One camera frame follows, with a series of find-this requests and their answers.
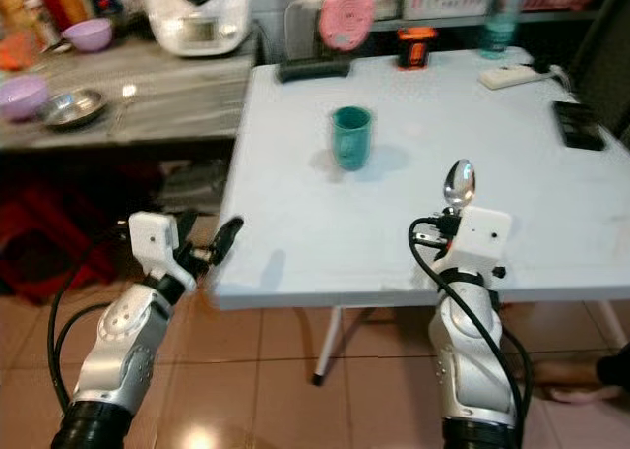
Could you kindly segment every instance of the white table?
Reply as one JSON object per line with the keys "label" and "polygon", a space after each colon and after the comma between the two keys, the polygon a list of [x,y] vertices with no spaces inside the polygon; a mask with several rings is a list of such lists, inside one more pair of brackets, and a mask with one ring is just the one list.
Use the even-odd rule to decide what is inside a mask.
{"label": "white table", "polygon": [[[629,298],[630,156],[606,133],[604,152],[565,148],[551,103],[571,98],[553,81],[496,92],[477,81],[528,60],[442,52],[401,72],[379,57],[354,61],[346,79],[286,85],[275,66],[254,69],[221,211],[245,227],[216,276],[219,306],[434,304],[407,229],[445,206],[460,158],[475,166],[474,204],[514,218],[495,284],[504,300]],[[330,151],[330,113],[349,104],[376,115],[357,172]]]}

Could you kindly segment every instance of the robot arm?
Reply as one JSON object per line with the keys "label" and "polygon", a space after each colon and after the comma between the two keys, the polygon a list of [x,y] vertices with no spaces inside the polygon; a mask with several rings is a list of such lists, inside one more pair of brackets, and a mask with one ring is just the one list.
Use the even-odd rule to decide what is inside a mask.
{"label": "robot arm", "polygon": [[151,385],[173,307],[185,292],[194,291],[201,273],[223,259],[242,225],[242,219],[226,223],[211,248],[200,254],[179,244],[174,218],[152,213],[130,217],[132,251],[147,276],[102,314],[96,343],[81,367],[52,448],[122,449]]}
{"label": "robot arm", "polygon": [[[443,251],[431,269],[472,311],[498,347],[501,320],[488,288],[503,253],[510,217],[466,206],[461,215],[449,212],[428,222],[440,230],[440,237],[415,233],[415,243]],[[438,288],[428,277],[426,286]],[[438,355],[445,447],[516,447],[518,415],[506,373],[467,313],[443,289],[438,291],[429,335]]]}

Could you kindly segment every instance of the white appliance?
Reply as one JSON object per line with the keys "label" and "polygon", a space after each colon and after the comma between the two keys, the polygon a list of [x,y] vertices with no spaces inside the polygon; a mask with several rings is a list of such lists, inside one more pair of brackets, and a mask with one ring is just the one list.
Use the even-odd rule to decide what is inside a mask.
{"label": "white appliance", "polygon": [[157,42],[184,57],[219,55],[249,34],[251,0],[145,0]]}

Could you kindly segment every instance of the black cable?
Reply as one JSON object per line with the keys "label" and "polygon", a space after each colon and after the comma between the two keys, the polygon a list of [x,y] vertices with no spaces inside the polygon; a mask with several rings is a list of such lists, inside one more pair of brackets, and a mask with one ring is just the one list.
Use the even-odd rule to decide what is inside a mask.
{"label": "black cable", "polygon": [[[92,306],[88,306],[76,312],[70,317],[68,321],[66,321],[66,324],[64,324],[63,328],[61,328],[61,332],[59,333],[59,337],[57,338],[57,342],[55,343],[54,358],[55,358],[55,362],[59,364],[60,368],[61,368],[61,350],[63,349],[63,343],[66,340],[66,336],[70,332],[70,328],[72,328],[72,325],[75,324],[77,320],[81,318],[82,316],[85,316],[86,314],[91,313],[93,311],[97,311],[98,309],[106,308],[110,304],[111,302],[93,304]],[[67,395],[68,391],[66,390],[66,386],[63,382],[63,375],[61,375],[61,373],[59,374],[59,380],[60,380],[62,388],[64,389]]]}
{"label": "black cable", "polygon": [[523,400],[521,397],[521,392],[519,391],[519,386],[517,385],[516,379],[512,375],[510,368],[508,366],[508,362],[503,355],[503,352],[499,349],[496,343],[492,340],[492,337],[485,329],[483,324],[479,321],[473,311],[466,305],[466,303],[460,298],[460,296],[451,288],[449,284],[447,284],[438,274],[436,274],[431,267],[424,261],[424,259],[420,256],[420,253],[415,248],[415,244],[413,243],[413,235],[415,228],[418,225],[426,224],[426,225],[435,225],[436,221],[433,218],[419,218],[411,223],[409,226],[408,233],[408,242],[409,248],[411,249],[411,254],[413,254],[413,258],[418,263],[418,265],[422,268],[422,270],[438,285],[439,288],[444,290],[444,292],[451,298],[455,303],[462,308],[462,311],[469,317],[472,321],[476,329],[479,331],[485,342],[490,347],[490,350],[498,360],[499,364],[505,376],[508,380],[508,384],[510,386],[510,391],[512,392],[512,396],[514,398],[514,407],[516,411],[516,424],[515,424],[515,435],[517,446],[522,447],[523,445],[523,427],[525,423],[525,415],[523,413]]}
{"label": "black cable", "polygon": [[97,236],[92,241],[92,243],[86,248],[86,250],[83,251],[79,259],[75,263],[74,267],[68,274],[68,277],[64,281],[63,285],[59,288],[59,291],[55,294],[55,297],[52,300],[50,315],[48,317],[48,334],[46,337],[48,372],[50,373],[50,379],[52,380],[52,386],[55,390],[55,394],[57,395],[57,400],[59,401],[59,405],[61,405],[61,409],[64,413],[66,412],[66,410],[68,409],[68,405],[70,404],[70,397],[68,396],[68,393],[63,386],[63,380],[61,378],[61,366],[59,364],[59,361],[55,358],[55,325],[57,322],[57,311],[59,309],[59,302],[61,301],[63,294],[75,280],[77,274],[90,257],[90,254],[92,254],[92,252],[98,245],[100,245],[106,239],[110,238],[113,232],[116,232],[119,229],[119,226],[110,228],[106,232]]}
{"label": "black cable", "polygon": [[512,346],[516,348],[521,356],[525,381],[525,390],[523,391],[523,416],[527,417],[528,411],[530,410],[530,402],[532,401],[532,392],[534,390],[534,367],[532,366],[532,360],[525,347],[505,326],[503,327],[503,336],[512,343]]}

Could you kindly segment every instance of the pink round object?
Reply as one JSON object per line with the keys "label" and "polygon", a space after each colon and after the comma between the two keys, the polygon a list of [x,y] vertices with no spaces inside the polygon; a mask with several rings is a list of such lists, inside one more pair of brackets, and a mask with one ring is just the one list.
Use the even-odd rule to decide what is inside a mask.
{"label": "pink round object", "polygon": [[66,29],[62,34],[82,52],[98,52],[111,42],[113,31],[108,18],[89,19]]}
{"label": "pink round object", "polygon": [[8,121],[24,121],[48,100],[46,81],[37,75],[12,78],[0,86],[0,112]]}
{"label": "pink round object", "polygon": [[374,20],[374,0],[324,0],[319,34],[331,48],[348,51],[367,38]]}

